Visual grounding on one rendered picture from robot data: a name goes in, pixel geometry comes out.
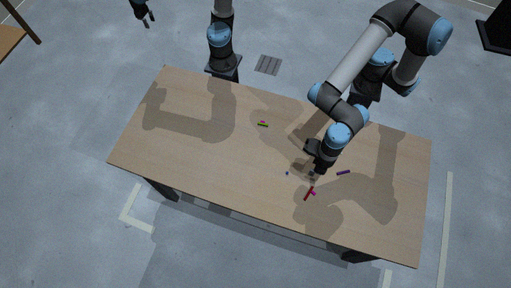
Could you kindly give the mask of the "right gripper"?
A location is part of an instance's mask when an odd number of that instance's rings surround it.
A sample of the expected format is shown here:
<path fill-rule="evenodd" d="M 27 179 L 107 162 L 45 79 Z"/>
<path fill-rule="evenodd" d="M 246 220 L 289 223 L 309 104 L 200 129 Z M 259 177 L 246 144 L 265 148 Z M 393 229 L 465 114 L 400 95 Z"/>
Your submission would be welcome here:
<path fill-rule="evenodd" d="M 153 17 L 153 13 L 151 10 L 149 10 L 148 6 L 144 3 L 142 5 L 138 5 L 134 2 L 132 2 L 132 0 L 129 0 L 130 2 L 130 5 L 132 6 L 133 10 L 134 10 L 134 15 L 135 17 L 138 19 L 138 20 L 142 20 L 144 25 L 145 25 L 145 28 L 148 28 L 149 29 L 149 25 L 148 25 L 148 22 L 147 20 L 144 18 L 144 16 L 149 13 L 149 17 L 151 19 L 151 21 L 155 21 L 154 17 Z"/>

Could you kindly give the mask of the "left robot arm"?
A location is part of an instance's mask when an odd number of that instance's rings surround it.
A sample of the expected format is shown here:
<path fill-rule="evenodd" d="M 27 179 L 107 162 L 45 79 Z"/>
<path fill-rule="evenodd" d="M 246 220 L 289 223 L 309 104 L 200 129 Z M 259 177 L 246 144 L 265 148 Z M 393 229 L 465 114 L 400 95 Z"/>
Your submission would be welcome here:
<path fill-rule="evenodd" d="M 436 56 L 450 38 L 453 25 L 415 0 L 395 0 L 378 9 L 370 24 L 324 83 L 308 91 L 308 100 L 336 123 L 325 131 L 322 152 L 338 156 L 370 118 L 360 104 L 353 106 L 340 96 L 352 83 L 359 93 L 377 95 L 382 83 L 402 97 L 420 83 L 419 69 L 427 56 Z M 397 32 L 406 49 L 398 63 L 392 51 L 380 48 Z"/>

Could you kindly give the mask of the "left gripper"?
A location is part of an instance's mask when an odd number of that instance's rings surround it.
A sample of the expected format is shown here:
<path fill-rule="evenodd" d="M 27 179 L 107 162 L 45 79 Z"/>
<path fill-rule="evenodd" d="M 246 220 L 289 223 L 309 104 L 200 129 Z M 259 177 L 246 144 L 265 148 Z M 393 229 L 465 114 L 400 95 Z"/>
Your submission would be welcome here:
<path fill-rule="evenodd" d="M 336 157 L 329 157 L 325 155 L 321 150 L 321 141 L 315 138 L 307 138 L 303 147 L 303 151 L 305 151 L 308 155 L 315 157 L 313 163 L 316 164 L 315 168 L 311 168 L 308 173 L 309 176 L 314 176 L 314 174 L 324 175 L 328 168 L 332 167 L 337 160 L 339 154 Z M 331 161 L 331 162 L 329 162 Z"/>

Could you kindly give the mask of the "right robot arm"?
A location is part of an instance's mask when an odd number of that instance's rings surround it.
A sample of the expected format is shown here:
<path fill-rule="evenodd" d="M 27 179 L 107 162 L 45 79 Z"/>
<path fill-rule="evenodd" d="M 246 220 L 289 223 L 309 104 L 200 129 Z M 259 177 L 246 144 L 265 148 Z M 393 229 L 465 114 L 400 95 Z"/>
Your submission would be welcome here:
<path fill-rule="evenodd" d="M 211 24 L 207 29 L 207 40 L 211 53 L 209 65 L 218 73 L 232 71 L 237 64 L 236 54 L 232 50 L 233 21 L 232 0 L 215 0 L 211 7 Z"/>

